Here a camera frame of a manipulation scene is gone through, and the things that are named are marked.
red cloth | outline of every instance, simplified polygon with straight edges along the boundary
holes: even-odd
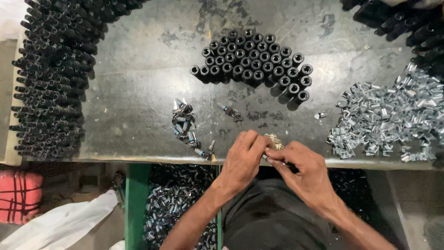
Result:
[[[0,222],[22,225],[37,214],[43,177],[36,173],[0,171]]]

metal table surface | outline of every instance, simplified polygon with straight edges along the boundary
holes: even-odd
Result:
[[[223,103],[242,113],[244,130],[275,133],[284,145],[300,141],[323,155],[328,166],[370,169],[432,169],[430,163],[403,164],[392,157],[357,156],[339,160],[326,144],[340,116],[341,94],[357,81],[392,85],[403,72],[411,49],[406,34],[394,42],[352,20],[339,0],[151,0],[142,9],[108,25],[98,44],[94,74],[82,104],[86,136],[79,161],[151,161],[203,163],[172,133],[173,100],[183,97],[197,115],[192,131],[214,146],[221,164],[238,135]],[[305,55],[314,67],[310,98],[297,106],[269,84],[204,84],[190,74],[204,65],[203,47],[232,28],[274,33],[281,46]],[[313,116],[326,111],[328,117]]]

hand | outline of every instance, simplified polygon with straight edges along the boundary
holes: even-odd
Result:
[[[321,155],[297,141],[278,151],[266,148],[265,153],[269,156],[267,162],[279,171],[287,186],[319,216],[326,218],[328,213],[343,204],[333,190]],[[282,160],[293,163],[299,173],[293,174]]]
[[[211,186],[221,190],[226,201],[244,190],[259,172],[259,162],[267,145],[272,145],[269,137],[253,130],[242,131],[228,151],[221,174]]]

